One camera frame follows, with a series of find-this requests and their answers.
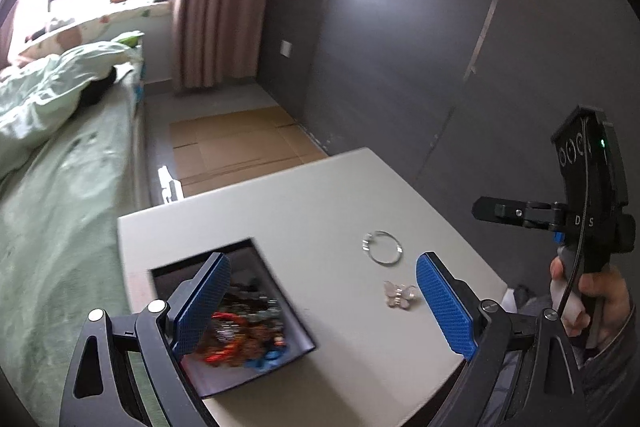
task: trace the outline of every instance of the gray tile floor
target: gray tile floor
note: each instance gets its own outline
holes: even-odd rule
[[[182,96],[174,96],[170,92],[146,96],[146,163],[151,203],[162,203],[158,169],[166,165],[169,173],[175,174],[169,124],[271,105],[278,104],[253,81]]]

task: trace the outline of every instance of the light green blanket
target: light green blanket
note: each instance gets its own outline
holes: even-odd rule
[[[129,313],[116,219],[135,210],[140,56],[116,42],[86,44],[0,86],[0,365],[42,427],[58,425],[88,311]],[[118,83],[68,120],[82,86],[115,64]]]

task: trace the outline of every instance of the black cable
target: black cable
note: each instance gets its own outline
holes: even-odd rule
[[[586,222],[587,222],[587,205],[589,203],[589,157],[588,157],[588,146],[587,146],[587,144],[589,143],[587,138],[587,120],[588,119],[589,117],[582,118],[582,149],[584,150],[584,179],[585,179],[584,206],[582,208],[582,223],[580,225],[580,237],[578,239],[578,247],[575,250],[574,267],[571,270],[571,276],[567,281],[566,288],[564,289],[564,293],[562,293],[562,298],[560,299],[560,303],[558,304],[558,315],[560,317],[562,317],[562,312],[564,312],[564,307],[566,306],[566,302],[569,300],[569,295],[571,295],[571,290],[575,283],[575,276],[578,273],[578,267],[580,266],[580,261],[582,259],[582,242],[584,240],[584,229],[586,227]]]

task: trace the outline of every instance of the open jewelry box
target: open jewelry box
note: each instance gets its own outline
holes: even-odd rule
[[[246,363],[238,367],[226,364],[211,365],[204,361],[205,357],[202,353],[191,353],[184,356],[180,365],[202,398],[213,396],[255,378],[268,375],[272,371],[316,349],[316,343],[311,338],[289,300],[287,300],[283,290],[278,286],[251,239],[216,248],[177,263],[151,270],[158,298],[167,300],[181,282],[196,275],[213,252],[225,254],[231,263],[231,287],[221,304],[221,308],[224,307],[225,309],[221,309],[221,311],[231,311],[228,299],[237,304],[239,302],[238,294],[241,294],[241,298],[253,298],[254,301],[257,301],[256,306],[260,306],[263,302],[268,302],[269,307],[267,308],[267,304],[264,304],[262,306],[264,312],[260,316],[268,317],[268,320],[264,322],[268,327],[273,326],[277,321],[282,323],[282,337],[286,346],[275,348],[281,351],[276,359],[267,360],[270,354],[274,353],[272,349],[272,351],[267,351],[264,356],[257,360],[246,360]],[[268,313],[271,312],[271,307],[277,308],[276,317],[272,317]],[[260,326],[260,318],[257,317],[257,313],[254,313],[255,310],[248,311],[248,314],[242,314],[243,316],[238,321],[242,321],[247,327]],[[251,318],[252,323],[246,320],[248,315],[251,315],[249,318]],[[219,324],[219,322],[213,322],[212,326]],[[229,324],[227,329],[231,327],[234,327],[233,324]],[[208,331],[210,335],[213,333],[213,329],[212,327]],[[241,327],[240,329],[241,331],[238,331],[238,328],[235,328],[232,333],[242,335],[245,331],[250,331],[246,327]]]

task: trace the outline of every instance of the silver bracelet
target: silver bracelet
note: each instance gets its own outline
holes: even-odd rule
[[[375,257],[373,257],[373,254],[371,253],[370,244],[375,243],[376,237],[381,236],[390,237],[396,242],[396,256],[391,261],[380,261],[380,259],[376,259]],[[376,230],[375,232],[365,234],[365,236],[362,238],[362,249],[367,252],[370,260],[372,260],[374,263],[381,264],[382,266],[393,266],[394,264],[397,264],[400,259],[402,259],[402,245],[400,245],[400,241],[398,241],[393,235],[385,232],[384,230]]]

